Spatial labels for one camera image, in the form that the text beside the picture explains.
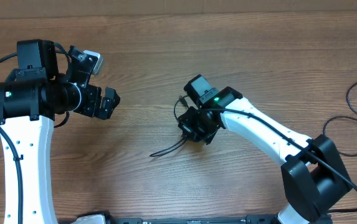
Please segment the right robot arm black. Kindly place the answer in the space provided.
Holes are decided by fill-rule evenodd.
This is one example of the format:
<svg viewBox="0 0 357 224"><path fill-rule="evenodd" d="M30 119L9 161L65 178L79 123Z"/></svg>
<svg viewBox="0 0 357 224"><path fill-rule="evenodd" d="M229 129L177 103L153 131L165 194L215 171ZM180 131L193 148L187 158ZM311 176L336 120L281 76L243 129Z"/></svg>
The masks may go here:
<svg viewBox="0 0 357 224"><path fill-rule="evenodd" d="M194 106L178 117L183 136L210 144L219 128L237 133L268 155L282 173L288 204L272 223L330 223L331 208L351 189L331 139L292 131L256 109L231 87L218 90L197 75L184 87Z"/></svg>

